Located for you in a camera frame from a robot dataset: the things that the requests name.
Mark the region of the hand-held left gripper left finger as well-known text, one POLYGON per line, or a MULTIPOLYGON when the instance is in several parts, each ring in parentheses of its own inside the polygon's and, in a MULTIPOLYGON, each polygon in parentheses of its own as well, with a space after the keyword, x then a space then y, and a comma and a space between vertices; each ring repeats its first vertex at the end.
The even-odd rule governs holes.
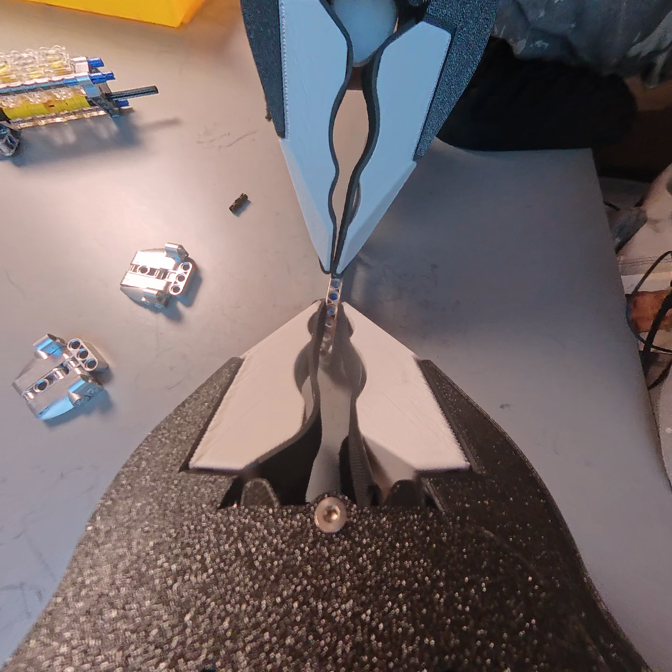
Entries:
POLYGON ((193 454, 192 472, 264 478, 282 505, 302 505, 322 438, 317 381, 324 301, 243 354, 193 454))

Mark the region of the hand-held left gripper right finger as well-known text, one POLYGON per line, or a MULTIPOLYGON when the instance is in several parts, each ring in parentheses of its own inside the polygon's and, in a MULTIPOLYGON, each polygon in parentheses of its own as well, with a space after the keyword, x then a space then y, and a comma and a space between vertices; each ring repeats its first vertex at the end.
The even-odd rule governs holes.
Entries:
POLYGON ((353 386, 348 463, 357 505, 384 503, 399 481, 469 469, 467 456, 413 351, 348 304, 343 360, 353 386))

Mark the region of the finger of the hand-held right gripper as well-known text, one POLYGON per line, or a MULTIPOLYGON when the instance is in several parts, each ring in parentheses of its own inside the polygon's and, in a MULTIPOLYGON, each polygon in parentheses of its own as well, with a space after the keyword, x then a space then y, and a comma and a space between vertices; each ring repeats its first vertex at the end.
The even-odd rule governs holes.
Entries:
POLYGON ((350 179, 335 274, 343 273, 362 248, 416 167, 416 149, 451 37, 429 22, 408 24, 367 64, 363 90, 369 134, 350 179))
POLYGON ((280 140, 310 239, 331 271, 337 224, 335 114, 349 76, 349 37, 325 1, 280 2, 284 138, 280 140))

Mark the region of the transparent brick assembly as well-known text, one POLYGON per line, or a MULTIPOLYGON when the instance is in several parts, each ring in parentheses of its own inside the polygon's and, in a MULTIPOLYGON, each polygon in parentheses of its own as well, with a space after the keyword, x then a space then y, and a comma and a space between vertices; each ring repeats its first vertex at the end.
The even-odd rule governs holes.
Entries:
POLYGON ((131 99, 159 92, 156 86, 113 91, 114 79, 102 59, 71 57, 59 45, 1 53, 1 155, 17 153, 25 128, 116 118, 130 109, 131 99))

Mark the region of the person's camouflage hoodie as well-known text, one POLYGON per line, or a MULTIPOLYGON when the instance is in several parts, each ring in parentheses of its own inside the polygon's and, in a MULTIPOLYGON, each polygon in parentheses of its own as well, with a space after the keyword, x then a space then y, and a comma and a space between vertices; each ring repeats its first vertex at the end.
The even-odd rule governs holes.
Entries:
POLYGON ((522 59, 639 76, 651 88, 671 79, 670 1, 502 1, 492 36, 522 59))

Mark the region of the pale patterned cloth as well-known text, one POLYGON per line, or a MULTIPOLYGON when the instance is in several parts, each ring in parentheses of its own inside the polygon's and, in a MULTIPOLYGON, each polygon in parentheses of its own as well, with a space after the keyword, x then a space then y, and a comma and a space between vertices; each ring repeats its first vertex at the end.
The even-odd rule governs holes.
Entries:
POLYGON ((671 480, 671 166, 632 207, 614 206, 611 238, 671 480))

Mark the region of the person's black clothing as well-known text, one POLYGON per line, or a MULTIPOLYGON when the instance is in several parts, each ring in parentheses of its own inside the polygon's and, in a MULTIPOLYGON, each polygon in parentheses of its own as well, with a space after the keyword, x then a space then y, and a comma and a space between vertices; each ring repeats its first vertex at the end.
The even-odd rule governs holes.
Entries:
POLYGON ((600 147, 627 134, 636 111, 618 75, 523 60, 491 38, 437 139, 476 151, 600 147))

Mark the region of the long grey beam with pins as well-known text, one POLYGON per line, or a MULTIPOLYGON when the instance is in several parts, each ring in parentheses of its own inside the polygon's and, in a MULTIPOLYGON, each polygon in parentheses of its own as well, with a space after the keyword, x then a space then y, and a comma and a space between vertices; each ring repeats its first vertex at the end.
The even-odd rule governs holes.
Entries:
POLYGON ((332 352, 340 309, 342 279, 336 275, 330 277, 329 288, 324 306, 324 328, 320 355, 326 359, 332 352))

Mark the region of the yellow storage bin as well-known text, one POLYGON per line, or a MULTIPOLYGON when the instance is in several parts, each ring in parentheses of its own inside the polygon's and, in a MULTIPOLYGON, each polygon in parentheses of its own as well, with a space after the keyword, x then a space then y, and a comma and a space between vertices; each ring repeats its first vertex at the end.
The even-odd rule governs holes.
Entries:
POLYGON ((36 1, 36 3, 177 28, 189 22, 204 1, 36 1))

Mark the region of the silver engine block piece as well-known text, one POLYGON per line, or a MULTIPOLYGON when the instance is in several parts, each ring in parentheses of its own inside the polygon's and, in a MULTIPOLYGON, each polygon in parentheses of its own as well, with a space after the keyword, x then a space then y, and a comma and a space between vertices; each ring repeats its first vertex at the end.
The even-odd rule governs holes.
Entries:
POLYGON ((137 251, 120 282, 122 292, 133 301, 164 308, 169 298, 180 295, 195 264, 179 244, 137 251))
POLYGON ((33 347, 34 358, 13 381, 13 388, 39 419, 63 415, 103 390, 97 374, 108 369, 108 363, 90 343, 48 333, 33 347))

